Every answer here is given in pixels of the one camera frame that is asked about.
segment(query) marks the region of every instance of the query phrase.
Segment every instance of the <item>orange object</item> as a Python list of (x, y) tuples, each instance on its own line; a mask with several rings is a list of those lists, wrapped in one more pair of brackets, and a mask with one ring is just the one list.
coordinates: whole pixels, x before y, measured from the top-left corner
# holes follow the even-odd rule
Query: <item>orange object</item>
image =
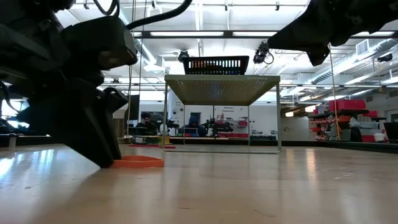
[(149, 156), (123, 156), (121, 160), (115, 160), (112, 168), (154, 168), (164, 167), (164, 160)]

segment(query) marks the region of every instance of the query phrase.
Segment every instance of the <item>ceiling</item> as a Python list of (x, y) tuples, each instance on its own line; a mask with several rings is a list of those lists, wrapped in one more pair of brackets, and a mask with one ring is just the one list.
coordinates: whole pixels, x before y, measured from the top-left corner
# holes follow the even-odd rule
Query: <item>ceiling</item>
[[(111, 0), (99, 0), (103, 8), (107, 9)], [(158, 0), (157, 7), (152, 8), (152, 1), (136, 1), (135, 12), (130, 0), (121, 0), (120, 18), (124, 22), (131, 22), (143, 17), (153, 16), (160, 12), (167, 12), (180, 5), (182, 0)], [(143, 30), (156, 31), (183, 31), (183, 30), (261, 30), (277, 31), (292, 22), (306, 9), (308, 0), (279, 0), (280, 9), (276, 11), (275, 0), (196, 0), (178, 17), (166, 21), (156, 22), (138, 27), (135, 32)], [(77, 22), (87, 21), (103, 16), (93, 1), (88, 1), (90, 9), (83, 7), (83, 0), (68, 11), (60, 11), (57, 17), (63, 26), (70, 26)], [(386, 24), (382, 30), (398, 30), (398, 21)], [(222, 55), (248, 55), (252, 58), (261, 41), (266, 39), (143, 39), (142, 43), (152, 55), (160, 55), (165, 60), (164, 67), (172, 71), (183, 73), (182, 64), (176, 61), (182, 49), (188, 50), (190, 56), (222, 56)], [(364, 39), (350, 39), (345, 45), (333, 47), (331, 57), (333, 61), (355, 51), (356, 44)], [(306, 54), (289, 50), (272, 50), (275, 57), (271, 65), (253, 64), (249, 61), (247, 75), (280, 75), (282, 80), (291, 80), (292, 83), (301, 83), (300, 76), (311, 75), (321, 69), (330, 67), (330, 58), (322, 65), (313, 67)], [(379, 63), (377, 68), (389, 66), (388, 63)], [(159, 77), (163, 72), (147, 72), (147, 63), (137, 63), (134, 66), (133, 76)], [(364, 60), (341, 75), (351, 75), (353, 78), (365, 73), (371, 73), (373, 65), (371, 60)], [(105, 71), (108, 78), (128, 78), (128, 67), (119, 67)]]

